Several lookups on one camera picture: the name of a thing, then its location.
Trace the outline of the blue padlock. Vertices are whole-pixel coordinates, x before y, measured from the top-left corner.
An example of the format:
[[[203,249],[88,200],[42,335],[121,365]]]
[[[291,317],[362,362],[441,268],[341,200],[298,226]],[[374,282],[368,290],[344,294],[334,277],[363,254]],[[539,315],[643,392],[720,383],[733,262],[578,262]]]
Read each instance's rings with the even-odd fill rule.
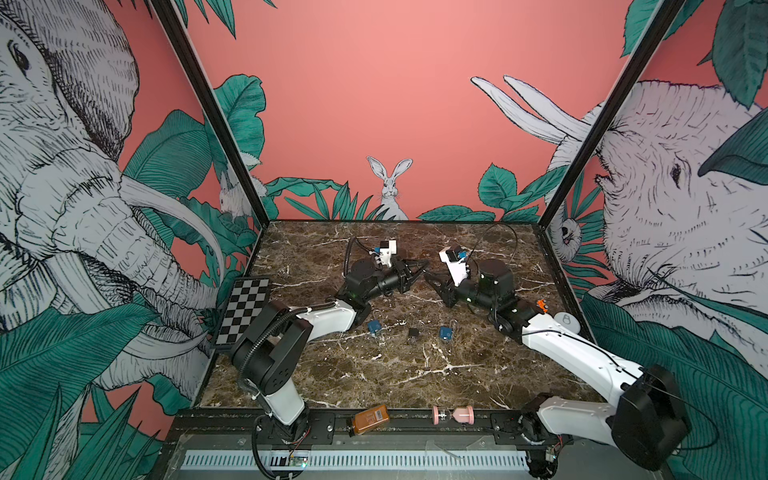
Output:
[[[383,330],[379,320],[371,320],[367,323],[367,329],[373,337],[377,337]]]
[[[451,342],[453,340],[454,330],[451,327],[441,326],[438,330],[438,337],[443,342]]]

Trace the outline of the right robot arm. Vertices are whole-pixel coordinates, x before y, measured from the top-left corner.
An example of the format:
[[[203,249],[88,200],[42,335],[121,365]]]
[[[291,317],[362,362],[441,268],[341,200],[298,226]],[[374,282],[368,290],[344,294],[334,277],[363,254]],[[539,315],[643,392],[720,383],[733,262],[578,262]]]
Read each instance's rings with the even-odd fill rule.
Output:
[[[571,435],[616,447],[634,464],[659,469],[680,447],[692,427],[674,374],[660,365],[643,367],[579,336],[517,295],[511,270],[490,260],[472,280],[461,261],[446,262],[448,276],[425,272],[424,278],[446,306],[464,302],[486,310],[503,335],[557,362],[585,381],[602,402],[568,401],[551,396],[535,404],[535,430]]]

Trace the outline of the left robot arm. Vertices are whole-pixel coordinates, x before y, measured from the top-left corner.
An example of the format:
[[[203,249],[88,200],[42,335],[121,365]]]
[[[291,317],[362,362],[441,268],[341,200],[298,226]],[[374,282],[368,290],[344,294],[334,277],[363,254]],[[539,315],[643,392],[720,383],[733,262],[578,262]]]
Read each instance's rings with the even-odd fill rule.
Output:
[[[273,419],[294,425],[306,410],[292,380],[306,345],[361,325],[373,299],[409,291],[428,266],[427,260],[394,256],[386,267],[364,258],[350,267],[339,291],[322,304],[290,308],[269,302],[231,349],[241,388],[258,395]]]

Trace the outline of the yellow white can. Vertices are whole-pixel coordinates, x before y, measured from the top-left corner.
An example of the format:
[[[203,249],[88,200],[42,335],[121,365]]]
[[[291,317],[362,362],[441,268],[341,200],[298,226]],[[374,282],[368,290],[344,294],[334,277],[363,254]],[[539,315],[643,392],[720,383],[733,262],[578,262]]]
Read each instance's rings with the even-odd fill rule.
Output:
[[[554,320],[570,332],[576,335],[580,333],[581,325],[574,315],[567,312],[559,312],[554,315]]]

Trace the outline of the pink hourglass timer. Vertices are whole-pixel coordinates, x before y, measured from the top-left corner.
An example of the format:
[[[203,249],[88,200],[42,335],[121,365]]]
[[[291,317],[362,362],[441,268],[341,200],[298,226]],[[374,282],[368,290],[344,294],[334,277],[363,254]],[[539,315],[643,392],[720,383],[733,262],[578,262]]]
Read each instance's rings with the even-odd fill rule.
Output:
[[[432,414],[434,425],[440,425],[450,421],[468,425],[473,425],[475,423],[474,409],[470,405],[454,409],[434,406],[432,408]]]

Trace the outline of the orange box device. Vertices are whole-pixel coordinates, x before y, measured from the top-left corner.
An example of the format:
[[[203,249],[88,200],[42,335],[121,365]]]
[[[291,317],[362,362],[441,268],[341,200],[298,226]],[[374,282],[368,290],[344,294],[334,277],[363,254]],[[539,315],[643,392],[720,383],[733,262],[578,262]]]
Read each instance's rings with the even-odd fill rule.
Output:
[[[378,405],[356,413],[350,422],[352,435],[363,435],[376,430],[390,421],[390,415],[385,405]]]

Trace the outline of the checkerboard calibration board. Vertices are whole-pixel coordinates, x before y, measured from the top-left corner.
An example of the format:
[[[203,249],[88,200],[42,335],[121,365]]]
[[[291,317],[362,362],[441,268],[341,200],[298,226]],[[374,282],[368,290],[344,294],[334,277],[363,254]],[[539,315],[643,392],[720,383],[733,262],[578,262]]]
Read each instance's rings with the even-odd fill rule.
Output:
[[[234,346],[269,301],[270,289],[268,276],[240,277],[234,282],[213,338],[216,350],[229,350]]]

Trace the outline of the black base frame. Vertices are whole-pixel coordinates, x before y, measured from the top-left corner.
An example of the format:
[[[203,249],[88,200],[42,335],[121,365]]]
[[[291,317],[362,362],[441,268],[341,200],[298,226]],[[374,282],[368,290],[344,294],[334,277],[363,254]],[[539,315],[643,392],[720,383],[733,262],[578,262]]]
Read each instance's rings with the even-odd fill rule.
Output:
[[[176,442],[193,435],[232,435],[250,440],[257,417],[263,414],[258,408],[204,407],[181,411],[166,437]],[[542,436],[537,442],[528,441],[518,425],[518,410],[477,410],[473,424],[462,424],[453,419],[436,424],[433,412],[427,409],[391,409],[389,420],[382,426],[360,436],[352,431],[352,420],[357,414],[351,409],[315,408],[309,411],[309,434],[303,445],[331,445],[336,440],[378,439],[404,435],[407,439],[426,440],[430,437],[488,435],[496,445],[515,446],[521,449],[541,449],[562,441],[571,443],[575,437],[560,434]]]

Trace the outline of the white perforated rail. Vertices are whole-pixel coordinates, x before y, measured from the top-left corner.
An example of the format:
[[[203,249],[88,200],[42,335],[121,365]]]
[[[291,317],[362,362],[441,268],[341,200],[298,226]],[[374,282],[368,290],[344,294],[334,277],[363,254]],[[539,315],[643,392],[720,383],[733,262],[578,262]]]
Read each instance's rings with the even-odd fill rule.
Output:
[[[442,450],[300,450],[266,451],[260,454],[264,467],[272,472],[344,470],[416,471],[526,471],[526,455],[519,451]],[[253,454],[244,450],[189,450],[182,471],[255,471]]]

